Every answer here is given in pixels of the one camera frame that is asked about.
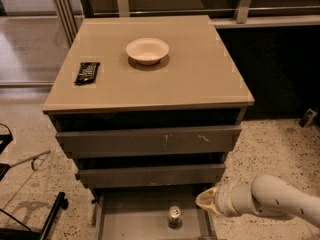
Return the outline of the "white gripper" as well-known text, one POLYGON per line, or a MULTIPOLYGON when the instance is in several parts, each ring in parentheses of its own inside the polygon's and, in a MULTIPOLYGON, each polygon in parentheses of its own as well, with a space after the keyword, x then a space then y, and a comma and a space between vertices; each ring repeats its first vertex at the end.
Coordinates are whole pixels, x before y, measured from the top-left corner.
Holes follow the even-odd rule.
POLYGON ((211 187, 196 197, 196 204, 203 210, 226 217, 236 217, 238 213, 232 203, 232 183, 222 184, 218 188, 211 187))

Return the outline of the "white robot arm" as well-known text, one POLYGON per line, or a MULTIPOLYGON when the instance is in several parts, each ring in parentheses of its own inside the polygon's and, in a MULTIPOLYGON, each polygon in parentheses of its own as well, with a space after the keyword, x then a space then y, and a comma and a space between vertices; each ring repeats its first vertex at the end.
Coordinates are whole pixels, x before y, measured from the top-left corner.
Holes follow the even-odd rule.
POLYGON ((196 204, 209 213, 225 217, 244 214, 276 220, 299 217, 320 227, 320 198, 272 175, 258 176, 251 183, 212 187, 196 197, 196 204))

